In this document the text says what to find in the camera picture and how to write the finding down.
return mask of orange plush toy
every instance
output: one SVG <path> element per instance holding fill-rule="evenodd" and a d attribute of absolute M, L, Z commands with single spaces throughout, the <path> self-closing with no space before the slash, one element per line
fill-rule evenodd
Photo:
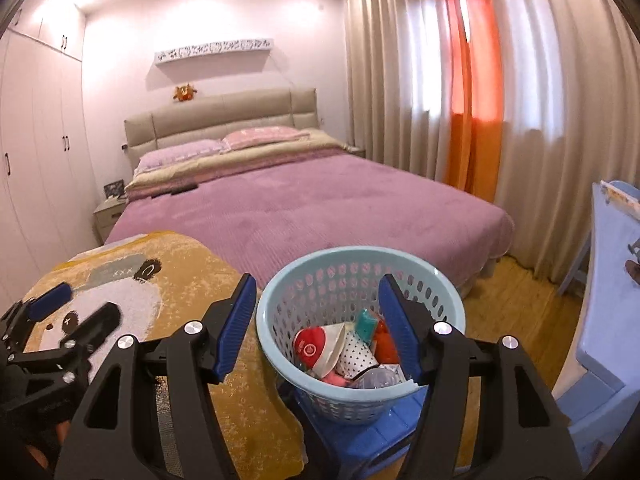
<path fill-rule="evenodd" d="M 178 99 L 178 101 L 191 101 L 193 95 L 197 93 L 198 91 L 190 84 L 177 86 L 175 87 L 174 99 Z"/>
<path fill-rule="evenodd" d="M 376 331 L 373 334 L 373 341 L 376 343 L 374 356 L 381 365 L 400 364 L 396 345 L 383 319 L 378 323 Z"/>

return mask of light blue table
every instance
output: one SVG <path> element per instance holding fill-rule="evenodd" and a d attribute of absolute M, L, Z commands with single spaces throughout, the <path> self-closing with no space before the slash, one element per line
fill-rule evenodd
<path fill-rule="evenodd" d="M 612 183 L 640 197 L 640 190 Z M 591 263 L 582 333 L 575 359 L 583 375 L 558 399 L 572 420 L 570 431 L 583 466 L 598 443 L 611 446 L 640 400 L 640 285 L 625 270 L 628 246 L 640 238 L 640 222 L 607 204 L 593 185 Z"/>

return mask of polka dot paper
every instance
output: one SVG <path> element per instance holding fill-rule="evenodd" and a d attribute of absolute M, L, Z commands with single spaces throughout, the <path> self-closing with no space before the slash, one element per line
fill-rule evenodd
<path fill-rule="evenodd" d="M 342 377 L 353 380 L 363 371 L 375 366 L 378 366 L 378 361 L 373 357 L 369 347 L 363 343 L 355 332 L 347 332 L 344 340 L 344 349 L 340 354 L 335 371 Z"/>

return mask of upholstered headboard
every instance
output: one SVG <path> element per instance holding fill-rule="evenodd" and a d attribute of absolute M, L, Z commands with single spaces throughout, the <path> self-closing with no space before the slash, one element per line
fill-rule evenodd
<path fill-rule="evenodd" d="M 255 126 L 318 127 L 315 89 L 271 89 L 195 98 L 124 121 L 132 168 L 145 153 Z"/>

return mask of purple pillow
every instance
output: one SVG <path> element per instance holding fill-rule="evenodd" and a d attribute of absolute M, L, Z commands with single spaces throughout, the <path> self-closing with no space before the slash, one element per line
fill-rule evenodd
<path fill-rule="evenodd" d="M 272 144 L 274 142 L 287 142 L 308 137 L 308 132 L 301 132 L 288 126 L 261 126 L 259 128 L 246 128 L 238 130 L 225 137 L 225 142 L 231 150 L 243 150 L 254 146 Z"/>
<path fill-rule="evenodd" d="M 136 174 L 148 173 L 149 171 L 158 170 L 165 166 L 201 158 L 202 156 L 216 155 L 218 153 L 228 152 L 228 146 L 221 140 L 194 140 L 186 144 L 171 146 L 155 150 L 154 152 L 145 153 L 140 158 L 140 164 L 136 170 Z"/>

